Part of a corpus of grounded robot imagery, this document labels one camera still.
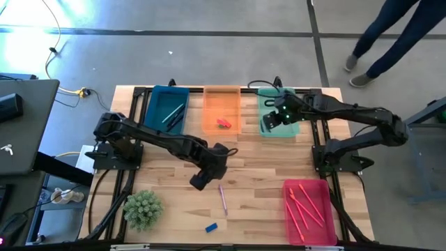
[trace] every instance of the wooden table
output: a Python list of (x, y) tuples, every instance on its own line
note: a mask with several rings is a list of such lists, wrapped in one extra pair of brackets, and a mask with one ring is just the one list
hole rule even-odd
[[(111, 110), (128, 116), (134, 86), (117, 86)], [(325, 94), (342, 100), (338, 88), (325, 88)], [(145, 144), (141, 169), (133, 193), (153, 190), (165, 206), (154, 228), (138, 233), (127, 229), (126, 243), (239, 243), (288, 244), (284, 227), (282, 185), (288, 178), (318, 178), (313, 169), (310, 148), (314, 144), (308, 121), (299, 123), (300, 133), (293, 138), (265, 138), (259, 134), (257, 97), (242, 94), (242, 133), (227, 137), (207, 137), (201, 131), (202, 93), (191, 93), (184, 133), (220, 142), (239, 152), (228, 159), (228, 171), (221, 181), (214, 180), (203, 191), (189, 184), (198, 172), (193, 164), (178, 160), (166, 150)], [(347, 121), (328, 121), (332, 138), (350, 137)], [(90, 195), (102, 172), (95, 175)], [(96, 226), (110, 207), (117, 171), (110, 171), (99, 185), (93, 202), (92, 223)], [(341, 193), (347, 213), (365, 236), (373, 239), (367, 204), (358, 177), (339, 173)], [(225, 217), (217, 189), (222, 184), (229, 215)], [(79, 237), (87, 235), (88, 207)], [(117, 213), (114, 233), (121, 219)], [(333, 209), (334, 224), (341, 239), (339, 218)], [(216, 222), (211, 234), (205, 227)]]

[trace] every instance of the sneaker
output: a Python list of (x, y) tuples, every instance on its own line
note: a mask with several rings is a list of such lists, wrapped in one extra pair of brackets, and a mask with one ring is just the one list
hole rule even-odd
[(372, 83), (373, 81), (375, 81), (375, 79), (367, 77), (366, 74), (362, 74), (357, 77), (354, 77), (353, 79), (350, 79), (349, 83), (353, 87), (362, 88)]
[(356, 64), (357, 64), (357, 57), (355, 55), (350, 55), (346, 60), (346, 65), (344, 66), (344, 70), (350, 72), (356, 67)]

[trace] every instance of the green plant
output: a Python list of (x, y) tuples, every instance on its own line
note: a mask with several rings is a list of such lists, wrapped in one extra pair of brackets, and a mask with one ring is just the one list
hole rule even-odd
[(153, 191), (142, 190), (127, 199), (124, 218), (130, 223), (130, 228), (138, 232), (151, 228), (163, 211), (161, 200)]

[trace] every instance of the person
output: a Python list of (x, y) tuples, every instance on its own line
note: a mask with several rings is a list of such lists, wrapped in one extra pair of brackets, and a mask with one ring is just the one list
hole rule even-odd
[(376, 20), (362, 34), (353, 53), (348, 56), (344, 69), (347, 72), (352, 71), (357, 60), (370, 50), (376, 39), (400, 20), (418, 1), (420, 4), (397, 41), (365, 74), (350, 79), (351, 86), (365, 87), (372, 83), (445, 18), (446, 0), (386, 0)]

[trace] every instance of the red object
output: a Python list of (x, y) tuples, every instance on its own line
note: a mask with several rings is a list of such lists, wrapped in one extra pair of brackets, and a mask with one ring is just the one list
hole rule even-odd
[(231, 128), (231, 124), (226, 119), (217, 119), (217, 124), (224, 126), (225, 128)]
[(308, 230), (308, 224), (307, 221), (305, 220), (305, 216), (302, 214), (302, 210), (300, 210), (300, 206), (299, 206), (299, 202), (298, 200), (294, 197), (294, 192), (293, 190), (290, 188), (290, 197), (291, 199), (293, 199), (295, 206), (298, 208), (299, 210), (299, 214), (300, 214), (300, 218), (302, 219), (302, 221), (304, 222), (305, 228)]
[[(305, 197), (304, 193), (300, 191), (299, 184), (302, 184), (305, 187), (305, 192), (309, 198), (311, 198), (311, 201), (321, 213), (325, 221), (323, 227), (320, 227), (320, 223), (318, 224), (315, 220), (307, 221), (309, 229), (301, 229), (302, 235), (305, 235), (304, 241), (300, 239), (300, 234), (294, 225), (293, 219), (289, 217), (290, 213), (288, 213), (288, 210), (286, 209), (286, 205), (288, 204), (292, 214), (296, 215), (298, 213), (298, 207), (290, 197), (289, 189), (292, 189), (294, 191), (294, 196), (298, 201), (297, 204), (301, 209), (304, 209), (309, 215), (316, 215), (316, 211), (312, 208), (311, 203)], [(316, 179), (288, 179), (284, 182), (282, 192), (284, 196), (286, 235), (288, 236), (291, 245), (336, 245), (337, 237), (327, 181)], [(303, 220), (295, 220), (298, 225), (304, 226)]]
[(323, 219), (321, 213), (319, 213), (318, 208), (316, 208), (316, 206), (314, 205), (312, 199), (308, 196), (307, 192), (305, 192), (304, 186), (302, 184), (299, 183), (299, 188), (302, 190), (302, 192), (304, 193), (305, 197), (308, 199), (309, 203), (313, 206), (314, 210), (316, 211), (316, 213), (318, 213), (319, 218), (325, 222), (325, 220)]
[(300, 240), (302, 240), (302, 242), (304, 242), (304, 241), (305, 241), (305, 238), (304, 238), (304, 236), (302, 235), (302, 232), (300, 231), (300, 228), (299, 228), (298, 223), (295, 221), (295, 218), (294, 218), (294, 215), (293, 215), (293, 211), (291, 210), (290, 205), (288, 205), (288, 202), (285, 202), (285, 203), (286, 203), (286, 209), (288, 209), (288, 212), (290, 213), (291, 217), (293, 218), (294, 226), (295, 226), (295, 228), (296, 228), (296, 229), (298, 230), (298, 232), (299, 232)]

